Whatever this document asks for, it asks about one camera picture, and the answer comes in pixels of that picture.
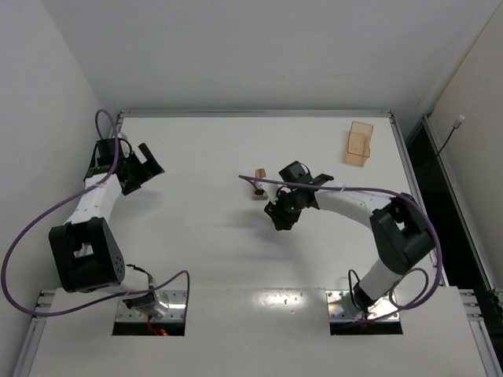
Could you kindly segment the clear amber plastic box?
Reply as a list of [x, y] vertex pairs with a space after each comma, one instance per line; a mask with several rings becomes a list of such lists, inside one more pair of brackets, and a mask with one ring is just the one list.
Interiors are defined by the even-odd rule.
[[373, 135], [373, 125], [353, 121], [347, 141], [344, 162], [357, 167], [363, 167], [370, 157], [370, 142]]

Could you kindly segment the dark striped wood block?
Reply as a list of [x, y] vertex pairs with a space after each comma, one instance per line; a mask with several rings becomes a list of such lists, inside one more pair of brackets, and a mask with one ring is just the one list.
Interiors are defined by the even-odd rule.
[[255, 177], [256, 178], [265, 178], [266, 177], [266, 171], [264, 168], [259, 168], [255, 170]]

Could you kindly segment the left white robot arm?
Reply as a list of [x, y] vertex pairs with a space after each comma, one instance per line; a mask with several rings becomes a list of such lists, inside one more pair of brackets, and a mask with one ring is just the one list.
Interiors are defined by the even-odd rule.
[[119, 147], [115, 158], [115, 140], [99, 140], [94, 146], [84, 177], [86, 192], [63, 225], [53, 227], [49, 242], [60, 278], [68, 293], [123, 292], [131, 301], [152, 295], [153, 278], [143, 268], [128, 266], [109, 227], [115, 202], [141, 188], [164, 169], [145, 143], [138, 146], [145, 160], [138, 158], [128, 141], [128, 150]]

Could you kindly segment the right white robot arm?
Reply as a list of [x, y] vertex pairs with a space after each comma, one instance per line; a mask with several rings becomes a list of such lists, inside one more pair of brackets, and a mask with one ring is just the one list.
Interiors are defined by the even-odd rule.
[[376, 261], [362, 277], [348, 274], [343, 295], [347, 315], [367, 317], [370, 308], [393, 290], [431, 251], [439, 237], [412, 196], [381, 188], [348, 187], [332, 175], [314, 176], [294, 161], [279, 172], [280, 180], [258, 177], [255, 192], [268, 199], [264, 211], [277, 231], [289, 231], [304, 210], [315, 209], [348, 218], [373, 236]]

